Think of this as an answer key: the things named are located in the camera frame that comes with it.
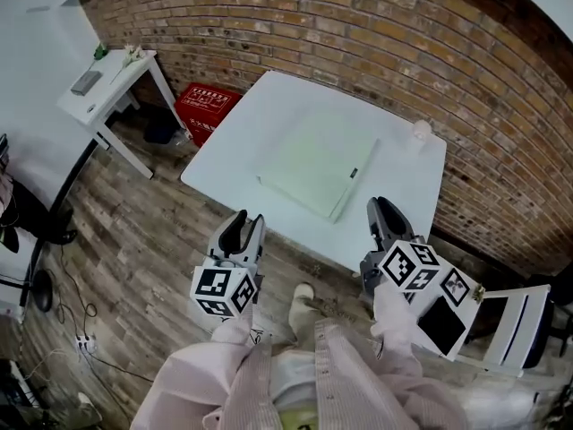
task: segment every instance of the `white glove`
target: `white glove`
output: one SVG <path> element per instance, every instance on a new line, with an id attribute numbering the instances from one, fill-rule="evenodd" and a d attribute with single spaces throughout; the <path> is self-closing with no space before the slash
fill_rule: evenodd
<path id="1" fill-rule="evenodd" d="M 410 306 L 394 284 L 388 280 L 374 290 L 374 319 L 372 336 L 392 343 L 409 345 L 412 340 L 416 318 L 410 312 Z"/>

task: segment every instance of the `pink shirt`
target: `pink shirt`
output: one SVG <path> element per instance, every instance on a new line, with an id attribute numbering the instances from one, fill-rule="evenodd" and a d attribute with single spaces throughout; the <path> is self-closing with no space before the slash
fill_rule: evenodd
<path id="1" fill-rule="evenodd" d="M 331 319 L 316 323 L 320 429 L 469 428 L 446 387 L 422 376 L 403 332 L 385 330 L 383 324 L 372 329 L 385 331 L 378 360 L 368 340 L 355 331 Z M 251 325 L 249 310 L 219 326 L 211 342 L 170 356 L 132 430 L 280 429 L 269 396 L 270 345 L 246 346 Z"/>

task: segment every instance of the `power strip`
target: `power strip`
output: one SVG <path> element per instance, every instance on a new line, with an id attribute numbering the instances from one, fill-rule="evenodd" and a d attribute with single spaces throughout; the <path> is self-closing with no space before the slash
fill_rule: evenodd
<path id="1" fill-rule="evenodd" d="M 84 354 L 90 353 L 93 354 L 96 351 L 96 337 L 94 335 L 91 336 L 77 336 L 75 340 L 75 347 L 78 352 L 82 352 Z"/>

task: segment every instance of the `brick wall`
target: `brick wall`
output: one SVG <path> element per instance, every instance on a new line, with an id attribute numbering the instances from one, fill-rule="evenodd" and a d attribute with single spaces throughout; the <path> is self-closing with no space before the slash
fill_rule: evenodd
<path id="1" fill-rule="evenodd" d="M 268 69 L 432 123 L 448 142 L 434 223 L 517 271 L 573 254 L 573 92 L 461 0 L 81 0 L 110 47 L 158 51 L 175 92 L 247 91 Z M 142 79 L 138 95 L 157 94 Z"/>

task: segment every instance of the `white table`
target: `white table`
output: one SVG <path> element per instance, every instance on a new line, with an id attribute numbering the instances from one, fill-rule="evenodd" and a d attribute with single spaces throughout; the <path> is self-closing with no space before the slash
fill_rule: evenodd
<path id="1" fill-rule="evenodd" d="M 309 110 L 347 116 L 380 141 L 354 194 L 335 224 L 261 185 L 257 168 L 289 127 Z M 277 72 L 265 73 L 231 110 L 181 175 L 190 187 L 353 271 L 374 248 L 366 203 L 385 196 L 404 212 L 416 234 L 428 237 L 440 191 L 446 143 L 431 135 L 411 151 L 412 124 L 359 99 Z"/>
<path id="2" fill-rule="evenodd" d="M 163 73 L 159 70 L 155 55 L 155 51 L 146 51 L 146 56 L 143 59 L 128 65 L 127 68 L 123 69 L 123 71 L 117 75 L 122 68 L 125 51 L 122 49 L 113 49 L 109 51 L 107 56 L 94 63 L 90 68 L 90 70 L 101 72 L 102 76 L 85 96 L 73 94 L 70 91 L 72 87 L 72 85 L 70 85 L 70 88 L 68 88 L 57 101 L 57 105 L 63 111 L 72 115 L 77 122 L 81 123 L 82 127 L 84 127 L 102 147 L 107 150 L 109 145 L 113 146 L 117 152 L 131 162 L 132 165 L 147 178 L 151 178 L 153 173 L 109 130 L 106 126 L 106 118 L 118 100 L 124 99 L 125 97 L 127 97 L 135 108 L 139 107 L 139 104 L 129 92 L 129 89 L 149 70 L 153 80 L 158 85 L 161 95 L 173 112 L 175 119 L 180 126 L 184 127 L 175 112 L 175 97 L 169 89 Z"/>

